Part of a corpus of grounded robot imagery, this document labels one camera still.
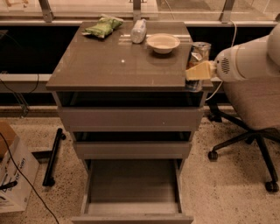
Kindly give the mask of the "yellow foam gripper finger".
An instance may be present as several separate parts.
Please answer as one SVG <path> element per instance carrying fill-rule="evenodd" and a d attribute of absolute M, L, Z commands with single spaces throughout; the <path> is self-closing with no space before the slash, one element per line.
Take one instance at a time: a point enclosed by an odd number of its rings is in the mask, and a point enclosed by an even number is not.
<path fill-rule="evenodd" d="M 203 61 L 185 71 L 185 77 L 188 81 L 209 80 L 212 77 L 211 62 Z"/>

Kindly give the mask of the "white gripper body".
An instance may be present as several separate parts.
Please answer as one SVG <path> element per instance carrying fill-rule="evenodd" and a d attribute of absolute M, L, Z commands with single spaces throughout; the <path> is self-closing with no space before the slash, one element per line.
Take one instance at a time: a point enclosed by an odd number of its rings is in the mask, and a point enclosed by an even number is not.
<path fill-rule="evenodd" d="M 245 78 L 237 68 L 237 47 L 221 51 L 215 58 L 216 76 L 225 82 L 244 81 Z"/>

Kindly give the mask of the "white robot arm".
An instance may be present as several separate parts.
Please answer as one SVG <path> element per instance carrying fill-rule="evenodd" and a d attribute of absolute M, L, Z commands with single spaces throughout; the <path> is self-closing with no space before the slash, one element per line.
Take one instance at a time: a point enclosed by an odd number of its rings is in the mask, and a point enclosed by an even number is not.
<path fill-rule="evenodd" d="M 269 35 L 221 51 L 215 60 L 200 62 L 185 71 L 188 81 L 218 77 L 224 82 L 278 76 L 280 72 L 280 24 Z"/>

